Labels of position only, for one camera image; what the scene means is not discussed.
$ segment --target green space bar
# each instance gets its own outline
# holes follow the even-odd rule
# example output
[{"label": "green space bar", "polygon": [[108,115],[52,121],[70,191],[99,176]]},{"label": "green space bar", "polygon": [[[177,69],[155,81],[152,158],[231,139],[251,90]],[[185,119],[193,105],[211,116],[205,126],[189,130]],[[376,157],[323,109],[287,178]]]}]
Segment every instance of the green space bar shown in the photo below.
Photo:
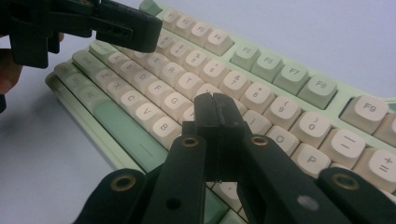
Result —
[{"label": "green space bar", "polygon": [[117,104],[105,101],[95,107],[93,115],[144,171],[163,164],[166,149]]}]

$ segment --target keyboard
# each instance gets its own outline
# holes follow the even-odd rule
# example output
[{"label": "keyboard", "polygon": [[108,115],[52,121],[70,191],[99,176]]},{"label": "keyboard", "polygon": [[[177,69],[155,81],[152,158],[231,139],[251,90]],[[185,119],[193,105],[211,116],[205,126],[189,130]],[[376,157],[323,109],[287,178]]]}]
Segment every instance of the keyboard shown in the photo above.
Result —
[{"label": "keyboard", "polygon": [[[144,1],[163,20],[153,53],[94,40],[46,82],[116,168],[162,164],[194,97],[234,98],[254,133],[273,138],[307,175],[354,171],[396,202],[396,101],[384,100],[177,9]],[[205,223],[247,223],[236,183],[207,183]]]}]

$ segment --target white table surface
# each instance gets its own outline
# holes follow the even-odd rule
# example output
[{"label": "white table surface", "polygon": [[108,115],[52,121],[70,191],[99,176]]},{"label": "white table surface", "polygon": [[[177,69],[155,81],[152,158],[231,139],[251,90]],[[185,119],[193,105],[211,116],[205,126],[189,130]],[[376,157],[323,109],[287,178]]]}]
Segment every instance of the white table surface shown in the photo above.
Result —
[{"label": "white table surface", "polygon": [[[119,1],[137,7],[139,1]],[[192,1],[168,6],[372,94],[396,96],[396,1]],[[0,115],[0,223],[71,223],[113,168],[44,79],[91,39],[25,67]],[[7,48],[6,38],[0,48]]]}]

